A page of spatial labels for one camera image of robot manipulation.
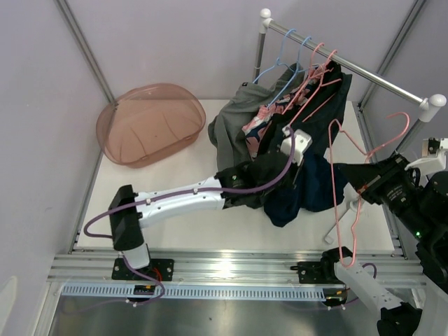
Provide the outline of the pink patterned shorts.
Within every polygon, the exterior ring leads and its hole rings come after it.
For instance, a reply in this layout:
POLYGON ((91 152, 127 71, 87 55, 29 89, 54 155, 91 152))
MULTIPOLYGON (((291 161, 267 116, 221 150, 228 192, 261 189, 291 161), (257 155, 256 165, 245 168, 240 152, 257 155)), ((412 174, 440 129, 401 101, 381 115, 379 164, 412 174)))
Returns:
MULTIPOLYGON (((253 119, 248 124, 242 127, 242 131, 245 136, 245 142, 248 148, 248 153, 251 159, 255 159, 260 153, 260 145, 267 132, 267 128, 273 123, 274 117, 286 116, 286 114, 282 114, 283 110, 288 104, 290 98, 294 95, 294 91, 296 91, 300 87, 300 85, 301 84, 299 84, 297 87, 294 87, 292 90, 286 89, 283 92, 282 96, 278 98, 269 108, 267 108, 267 104, 262 105, 255 117, 253 117, 253 119)), ((312 87, 311 92, 307 95, 308 99, 312 96, 317 85, 318 83, 316 83, 312 87)), ((287 112, 291 112, 292 116, 294 116, 298 111, 302 110, 303 106, 296 105, 287 112)))

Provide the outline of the navy blue shorts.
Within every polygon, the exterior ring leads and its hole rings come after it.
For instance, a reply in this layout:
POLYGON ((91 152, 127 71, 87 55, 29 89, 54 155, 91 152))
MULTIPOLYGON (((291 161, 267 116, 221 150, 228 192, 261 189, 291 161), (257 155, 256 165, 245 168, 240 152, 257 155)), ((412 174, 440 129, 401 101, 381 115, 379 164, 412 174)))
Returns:
POLYGON ((299 210, 320 212, 340 205, 344 200, 347 178, 340 163, 330 164, 324 157, 306 152, 295 185, 271 192, 264 212, 279 228, 293 221, 299 210))

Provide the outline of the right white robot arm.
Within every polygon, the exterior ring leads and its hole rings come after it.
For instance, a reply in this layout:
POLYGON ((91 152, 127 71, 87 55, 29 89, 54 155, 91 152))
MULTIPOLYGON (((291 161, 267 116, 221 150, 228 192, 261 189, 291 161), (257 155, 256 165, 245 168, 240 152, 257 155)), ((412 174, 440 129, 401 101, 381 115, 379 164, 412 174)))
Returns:
POLYGON ((447 170, 427 159, 408 162, 399 154, 339 169, 362 200, 382 205, 395 218, 403 255, 421 266, 426 299, 418 309, 392 295, 356 262, 353 248, 324 252, 321 277, 350 287, 377 316, 380 335, 446 335, 447 170))

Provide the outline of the black shorts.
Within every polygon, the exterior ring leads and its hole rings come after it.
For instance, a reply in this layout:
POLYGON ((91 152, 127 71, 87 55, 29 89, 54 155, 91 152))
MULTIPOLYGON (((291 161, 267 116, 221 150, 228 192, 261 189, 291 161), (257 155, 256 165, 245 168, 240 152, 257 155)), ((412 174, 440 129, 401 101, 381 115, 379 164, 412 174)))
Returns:
POLYGON ((352 79, 334 62, 329 63, 328 70, 322 84, 317 85, 302 110, 294 116, 291 112, 287 112, 286 116, 274 117, 273 123, 267 128, 257 157, 268 152, 279 152, 284 139, 282 129, 290 126, 294 131, 302 130, 311 136, 312 144, 306 152, 313 152, 324 158, 325 151, 330 147, 330 141, 333 142, 339 132, 337 126, 333 125, 331 137, 328 139, 328 126, 333 119, 343 122, 352 79))

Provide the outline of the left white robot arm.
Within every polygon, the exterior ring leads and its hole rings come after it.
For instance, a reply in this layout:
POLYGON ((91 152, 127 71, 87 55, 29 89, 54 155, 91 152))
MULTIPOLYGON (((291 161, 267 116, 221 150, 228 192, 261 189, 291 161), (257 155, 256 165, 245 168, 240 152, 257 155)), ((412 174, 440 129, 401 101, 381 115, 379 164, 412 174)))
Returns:
POLYGON ((108 208, 113 248, 122 253, 127 271, 135 279, 146 279, 152 263, 144 228, 194 211, 260 208, 270 193, 294 182, 304 156, 303 149, 285 148, 219 171, 184 189, 137 193, 131 185, 124 185, 108 208))

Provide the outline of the grey shorts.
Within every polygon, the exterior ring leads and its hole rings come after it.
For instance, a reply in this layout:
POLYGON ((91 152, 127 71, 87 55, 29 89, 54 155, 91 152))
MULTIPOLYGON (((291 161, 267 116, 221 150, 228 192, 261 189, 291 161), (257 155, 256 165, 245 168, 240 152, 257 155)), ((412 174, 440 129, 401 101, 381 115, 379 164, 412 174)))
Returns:
MULTIPOLYGON (((271 87, 266 88, 251 81, 242 83, 235 96, 224 105, 218 115, 208 125, 208 136, 216 148, 216 164, 219 171, 234 167, 250 160, 242 127, 256 116, 259 108, 272 101, 286 84, 295 70, 285 70, 271 87)), ((303 81, 304 74, 299 73, 287 88, 292 90, 303 81)))

